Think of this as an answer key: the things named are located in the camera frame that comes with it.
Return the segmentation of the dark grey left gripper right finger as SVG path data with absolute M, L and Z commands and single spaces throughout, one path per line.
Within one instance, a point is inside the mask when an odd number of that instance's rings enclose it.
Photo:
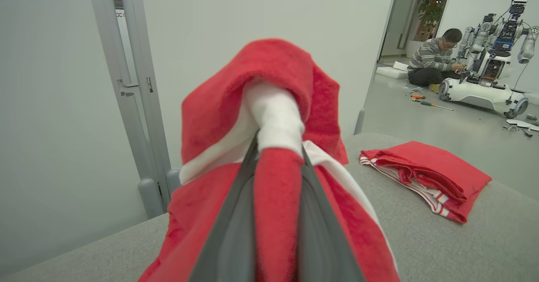
M 300 282 L 364 282 L 358 261 L 316 175 L 302 150 L 299 205 L 298 279 Z

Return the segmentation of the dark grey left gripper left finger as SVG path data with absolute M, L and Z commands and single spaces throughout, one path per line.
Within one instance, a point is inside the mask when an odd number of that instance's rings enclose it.
M 253 184 L 257 147 L 254 137 L 192 268 L 189 282 L 256 280 Z

